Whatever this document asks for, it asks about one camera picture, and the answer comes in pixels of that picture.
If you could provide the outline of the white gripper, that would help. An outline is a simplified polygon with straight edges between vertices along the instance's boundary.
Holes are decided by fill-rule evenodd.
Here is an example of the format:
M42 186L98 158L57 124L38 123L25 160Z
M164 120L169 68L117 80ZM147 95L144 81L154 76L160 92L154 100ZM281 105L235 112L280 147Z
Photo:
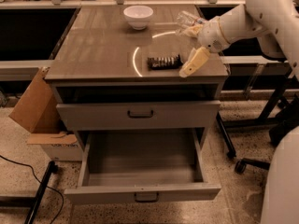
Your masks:
M203 46L199 49L192 49L189 58L179 70L181 77L188 77L202 67L209 59L211 53L219 53L230 47L221 31L220 17L206 21L203 25L197 24L188 27L183 34L189 37L197 37L198 42Z

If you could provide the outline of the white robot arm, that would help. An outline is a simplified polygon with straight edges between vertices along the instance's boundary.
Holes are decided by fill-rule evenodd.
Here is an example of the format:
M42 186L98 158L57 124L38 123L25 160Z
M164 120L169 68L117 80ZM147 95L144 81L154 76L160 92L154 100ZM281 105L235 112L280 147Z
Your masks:
M245 0L229 12L187 28L200 48L193 50L179 71L188 77L205 64L212 53L223 51L240 39L262 37L278 46L298 73L299 18L292 0ZM299 127L279 142L270 163L260 224L299 224Z

